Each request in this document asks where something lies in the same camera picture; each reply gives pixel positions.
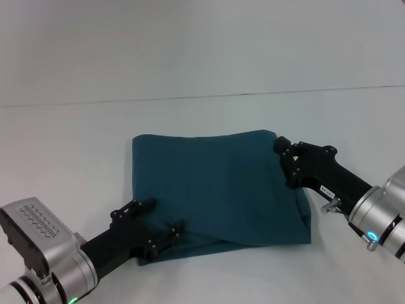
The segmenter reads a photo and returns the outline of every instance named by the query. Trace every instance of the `cloth fold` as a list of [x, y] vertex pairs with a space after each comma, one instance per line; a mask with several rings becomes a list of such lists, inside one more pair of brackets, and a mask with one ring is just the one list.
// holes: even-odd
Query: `cloth fold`
[[[141, 135], [133, 140], [133, 193], [158, 204], [142, 220], [165, 232], [186, 223], [180, 244], [154, 262], [223, 251], [311, 242], [311, 210], [289, 189], [273, 152], [276, 134]], [[139, 259], [139, 265], [148, 262]]]

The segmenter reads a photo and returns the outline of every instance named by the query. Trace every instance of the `white table surface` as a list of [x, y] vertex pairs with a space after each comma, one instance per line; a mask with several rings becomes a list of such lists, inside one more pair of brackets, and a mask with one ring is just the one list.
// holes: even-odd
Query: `white table surface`
[[401, 0], [0, 0], [0, 105], [405, 85]]
[[[405, 89], [266, 94], [0, 108], [0, 205], [37, 196], [90, 239], [128, 202], [131, 140], [139, 134], [216, 136], [268, 129], [338, 149], [370, 184], [405, 163]], [[339, 215], [319, 212], [313, 244], [240, 250], [157, 263], [129, 261], [81, 303], [404, 303], [405, 265], [369, 253]], [[23, 263], [0, 234], [0, 286]]]

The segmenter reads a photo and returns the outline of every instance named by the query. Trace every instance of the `green indicator light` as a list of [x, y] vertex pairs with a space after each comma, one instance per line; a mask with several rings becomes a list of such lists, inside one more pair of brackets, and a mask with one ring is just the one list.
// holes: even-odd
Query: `green indicator light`
[[69, 304], [73, 304], [73, 303], [75, 303], [77, 300], [78, 300], [78, 298], [74, 298], [74, 299], [72, 299], [72, 300], [69, 302]]

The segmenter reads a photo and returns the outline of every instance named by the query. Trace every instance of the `dark green towel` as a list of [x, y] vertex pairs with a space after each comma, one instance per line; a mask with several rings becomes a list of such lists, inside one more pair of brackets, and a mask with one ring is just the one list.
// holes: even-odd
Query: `dark green towel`
[[311, 242], [302, 189], [285, 185], [277, 136], [266, 130], [217, 137], [141, 135], [133, 144], [134, 198], [158, 201], [143, 221], [167, 231], [185, 220], [179, 246], [155, 262], [241, 248]]

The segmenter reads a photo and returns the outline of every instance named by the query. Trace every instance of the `ventilation grille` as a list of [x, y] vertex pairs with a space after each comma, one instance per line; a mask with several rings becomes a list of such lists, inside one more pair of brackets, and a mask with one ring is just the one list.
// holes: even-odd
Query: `ventilation grille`
[[27, 204], [19, 209], [23, 218], [44, 238], [55, 238], [59, 230], [33, 204]]

